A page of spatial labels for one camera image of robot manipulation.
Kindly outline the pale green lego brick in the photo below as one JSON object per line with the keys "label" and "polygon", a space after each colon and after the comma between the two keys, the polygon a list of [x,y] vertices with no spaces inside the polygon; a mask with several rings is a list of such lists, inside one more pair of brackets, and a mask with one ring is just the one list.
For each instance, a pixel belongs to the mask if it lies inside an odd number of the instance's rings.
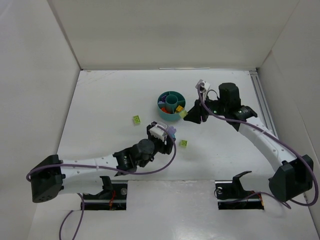
{"label": "pale green lego brick", "polygon": [[180,117],[181,117],[182,119],[184,119],[184,118],[187,116],[187,114],[188,114],[188,112],[187,112],[186,110],[183,110],[183,111],[181,111],[181,112],[179,113],[179,115],[180,115]]}

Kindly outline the yellow orange lego brick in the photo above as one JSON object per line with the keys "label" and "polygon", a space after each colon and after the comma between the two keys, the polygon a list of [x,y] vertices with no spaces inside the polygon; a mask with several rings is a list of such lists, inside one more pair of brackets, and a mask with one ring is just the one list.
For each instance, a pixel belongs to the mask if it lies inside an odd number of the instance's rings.
{"label": "yellow orange lego brick", "polygon": [[175,109],[175,113],[180,113],[183,110],[184,108],[181,105],[178,105],[177,108]]}

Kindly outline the lavender lego brick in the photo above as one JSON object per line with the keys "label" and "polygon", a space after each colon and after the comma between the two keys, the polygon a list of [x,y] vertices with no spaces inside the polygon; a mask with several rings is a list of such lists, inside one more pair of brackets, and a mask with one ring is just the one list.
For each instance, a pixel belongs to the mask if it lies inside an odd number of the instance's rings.
{"label": "lavender lego brick", "polygon": [[167,128],[167,132],[170,134],[170,135],[175,135],[175,133],[177,132],[177,129],[176,128],[174,128],[173,126],[169,126],[168,128]]}

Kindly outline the purple lego brick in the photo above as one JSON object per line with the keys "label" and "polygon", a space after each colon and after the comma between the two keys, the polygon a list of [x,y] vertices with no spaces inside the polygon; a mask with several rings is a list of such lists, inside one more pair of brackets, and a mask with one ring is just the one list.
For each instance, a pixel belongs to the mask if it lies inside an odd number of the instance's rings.
{"label": "purple lego brick", "polygon": [[161,96],[159,101],[166,102],[166,97],[167,97],[167,95],[166,95],[166,94],[165,94],[165,95],[163,95],[163,96]]}

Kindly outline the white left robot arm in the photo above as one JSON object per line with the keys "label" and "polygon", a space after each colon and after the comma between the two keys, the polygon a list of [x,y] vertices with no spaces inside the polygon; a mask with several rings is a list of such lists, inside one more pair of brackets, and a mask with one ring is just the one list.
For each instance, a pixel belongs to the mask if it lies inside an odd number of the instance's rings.
{"label": "white left robot arm", "polygon": [[173,126],[152,122],[146,127],[147,137],[113,154],[83,159],[62,160],[57,154],[41,161],[26,175],[31,185],[33,203],[44,203],[64,194],[105,196],[113,191],[112,179],[118,176],[144,176],[163,171],[168,166],[139,172],[153,162],[156,154],[177,154]]}

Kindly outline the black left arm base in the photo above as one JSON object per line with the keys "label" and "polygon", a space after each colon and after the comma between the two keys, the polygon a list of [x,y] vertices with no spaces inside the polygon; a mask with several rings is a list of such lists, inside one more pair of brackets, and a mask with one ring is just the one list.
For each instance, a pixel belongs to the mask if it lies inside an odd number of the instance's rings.
{"label": "black left arm base", "polygon": [[85,211],[125,211],[127,209],[127,180],[111,180],[101,176],[96,194],[82,194],[80,207]]}

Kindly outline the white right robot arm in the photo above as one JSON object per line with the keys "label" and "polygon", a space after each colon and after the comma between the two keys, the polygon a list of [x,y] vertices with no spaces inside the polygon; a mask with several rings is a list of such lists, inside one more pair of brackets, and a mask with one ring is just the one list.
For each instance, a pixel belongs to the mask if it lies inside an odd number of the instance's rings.
{"label": "white right robot arm", "polygon": [[198,99],[183,118],[185,121],[201,124],[209,116],[226,121],[268,160],[274,170],[268,186],[277,200],[293,201],[298,195],[314,189],[314,199],[308,205],[312,206],[317,202],[319,185],[313,172],[313,160],[308,155],[301,156],[281,142],[251,107],[243,105],[239,88],[234,83],[220,84],[216,100],[209,98],[211,88],[206,81],[200,80],[195,88]]}

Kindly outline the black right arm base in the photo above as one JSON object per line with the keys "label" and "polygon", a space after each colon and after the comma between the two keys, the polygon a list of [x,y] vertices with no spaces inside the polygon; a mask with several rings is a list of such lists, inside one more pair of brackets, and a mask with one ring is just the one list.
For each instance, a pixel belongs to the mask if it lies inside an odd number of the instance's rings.
{"label": "black right arm base", "polygon": [[253,190],[245,190],[240,178],[251,171],[244,171],[232,177],[231,180],[216,180],[214,195],[217,198],[219,210],[264,210],[260,194]]}

